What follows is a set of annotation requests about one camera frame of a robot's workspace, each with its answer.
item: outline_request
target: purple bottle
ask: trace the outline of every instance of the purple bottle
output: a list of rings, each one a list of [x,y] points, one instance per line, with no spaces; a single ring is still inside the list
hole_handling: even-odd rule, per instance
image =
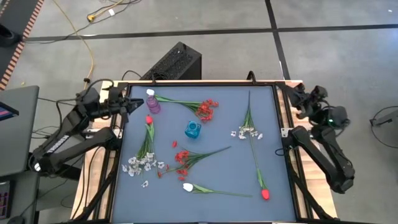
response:
[[[157,114],[160,112],[160,104],[155,98],[155,91],[151,89],[147,89],[147,106],[149,111],[153,114]]]

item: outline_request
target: white flower cluster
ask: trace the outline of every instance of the white flower cluster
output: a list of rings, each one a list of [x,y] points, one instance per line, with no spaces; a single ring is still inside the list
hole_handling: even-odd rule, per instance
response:
[[[253,127],[239,127],[239,138],[246,139],[245,134],[249,133],[252,137],[256,136],[257,139],[262,139],[262,133],[258,133]],[[231,136],[236,137],[236,131],[231,131]]]
[[[159,169],[163,169],[165,164],[164,162],[158,162],[155,159],[154,153],[147,152],[146,156],[141,160],[137,159],[136,157],[130,158],[128,160],[128,165],[122,165],[122,171],[127,172],[131,177],[135,175],[140,175],[142,170],[150,171],[152,167],[158,167]],[[146,180],[142,185],[142,187],[148,186],[148,180]]]

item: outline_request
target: black box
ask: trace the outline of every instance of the black box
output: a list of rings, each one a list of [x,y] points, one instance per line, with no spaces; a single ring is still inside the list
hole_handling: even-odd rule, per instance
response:
[[[178,42],[141,80],[201,80],[201,53]]]

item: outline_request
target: yellow cable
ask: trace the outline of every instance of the yellow cable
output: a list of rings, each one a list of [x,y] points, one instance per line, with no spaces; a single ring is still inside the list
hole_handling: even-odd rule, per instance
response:
[[[89,22],[93,22],[94,19],[95,19],[97,16],[100,16],[100,15],[104,14],[104,12],[106,12],[106,11],[108,11],[108,10],[114,8],[115,6],[117,6],[118,4],[122,3],[123,1],[124,1],[124,0],[120,0],[120,1],[118,1],[117,3],[113,4],[112,6],[107,7],[106,9],[103,9],[102,11],[97,12],[97,13],[94,14],[94,15],[89,15],[89,16],[87,16],[88,21],[89,21]]]
[[[93,56],[93,51],[90,49],[90,47],[88,46],[88,44],[86,43],[86,41],[80,37],[80,35],[77,33],[77,30],[75,28],[75,26],[73,25],[72,21],[69,19],[69,17],[67,16],[67,14],[62,10],[61,6],[58,5],[58,3],[56,2],[56,0],[52,0],[57,7],[61,10],[62,14],[67,18],[68,22],[70,23],[70,25],[72,26],[73,30],[75,31],[76,36],[78,36],[80,38],[80,40],[83,41],[83,43],[85,43],[89,53],[90,53],[90,57],[91,57],[91,68],[90,71],[88,72],[87,78],[91,78],[92,74],[93,74],[93,70],[94,70],[94,56]]]

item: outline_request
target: gray floor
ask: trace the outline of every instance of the gray floor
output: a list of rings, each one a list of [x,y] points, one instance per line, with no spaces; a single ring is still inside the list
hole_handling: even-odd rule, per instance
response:
[[[347,26],[398,23],[398,3],[382,0],[272,0],[278,27]],[[105,0],[60,1],[76,27]],[[142,0],[82,34],[115,34],[168,30],[270,27],[263,0]],[[72,32],[52,1],[45,1],[32,37]],[[345,195],[334,194],[338,216],[357,222],[396,223],[398,213],[398,149],[379,144],[369,119],[385,106],[396,105],[397,29],[281,33],[292,79],[303,80],[311,90],[324,86],[329,102],[347,108],[351,126],[339,137],[340,146],[356,169],[354,187]],[[203,79],[243,79],[249,70],[258,79],[282,79],[272,34],[225,34],[180,37],[90,40],[95,55],[94,78],[120,79],[128,69],[145,73],[178,41],[203,54]],[[40,96],[70,98],[83,88],[90,58],[80,40],[26,45],[7,88],[38,85]],[[68,106],[63,106],[66,113]],[[57,125],[53,103],[38,105],[35,127]],[[392,124],[376,130],[389,144],[398,145]],[[39,145],[33,142],[32,148]],[[56,183],[42,181],[43,189]],[[73,193],[76,183],[42,202],[42,208],[59,207],[60,199]],[[70,210],[42,212],[40,222],[66,220]]]

